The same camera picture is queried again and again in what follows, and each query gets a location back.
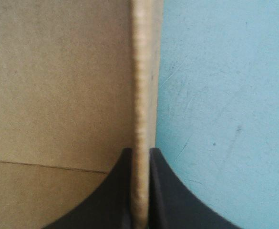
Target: beige strip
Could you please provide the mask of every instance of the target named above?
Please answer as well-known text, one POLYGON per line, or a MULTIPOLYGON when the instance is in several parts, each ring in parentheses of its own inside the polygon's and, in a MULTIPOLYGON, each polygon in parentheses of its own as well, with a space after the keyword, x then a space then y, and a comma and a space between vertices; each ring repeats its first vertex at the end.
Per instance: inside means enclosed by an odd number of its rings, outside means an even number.
POLYGON ((149 148, 155 144, 157 77, 159 63, 160 0, 132 1, 134 58, 135 144, 132 170, 131 211, 135 229, 147 226, 149 205, 149 148), (155 12, 159 13, 157 21, 155 12))

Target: light blue surface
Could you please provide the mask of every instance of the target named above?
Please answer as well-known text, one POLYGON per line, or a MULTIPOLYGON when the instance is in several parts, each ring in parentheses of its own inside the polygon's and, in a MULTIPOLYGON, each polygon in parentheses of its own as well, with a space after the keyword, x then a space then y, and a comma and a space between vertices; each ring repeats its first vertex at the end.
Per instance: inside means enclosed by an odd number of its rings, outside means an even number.
POLYGON ((246 229, 279 229, 279 0, 165 0, 156 146, 246 229))

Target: black curved object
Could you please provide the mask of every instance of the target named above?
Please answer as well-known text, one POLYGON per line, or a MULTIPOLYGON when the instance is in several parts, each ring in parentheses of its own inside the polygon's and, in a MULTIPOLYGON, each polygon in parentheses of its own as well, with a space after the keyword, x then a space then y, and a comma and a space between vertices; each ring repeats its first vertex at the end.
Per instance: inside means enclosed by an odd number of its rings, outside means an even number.
POLYGON ((192 194, 161 151, 150 150, 150 229, 238 229, 192 194))
POLYGON ((44 229, 131 229, 132 150, 124 149, 104 182, 75 209, 44 229))

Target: brown cardboard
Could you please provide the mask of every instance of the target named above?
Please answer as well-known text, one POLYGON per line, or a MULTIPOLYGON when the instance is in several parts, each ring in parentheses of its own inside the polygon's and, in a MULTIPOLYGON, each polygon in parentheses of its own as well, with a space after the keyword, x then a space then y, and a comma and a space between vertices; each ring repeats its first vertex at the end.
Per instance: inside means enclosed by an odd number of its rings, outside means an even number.
POLYGON ((109 171, 132 146, 128 0, 0 1, 0 160, 109 171))
POLYGON ((76 205, 106 174, 0 163, 0 229, 39 229, 76 205))
POLYGON ((63 215, 98 183, 72 169, 108 172, 133 139, 133 214, 145 227, 161 17, 162 0, 0 1, 0 161, 14 163, 0 162, 0 228, 63 215))

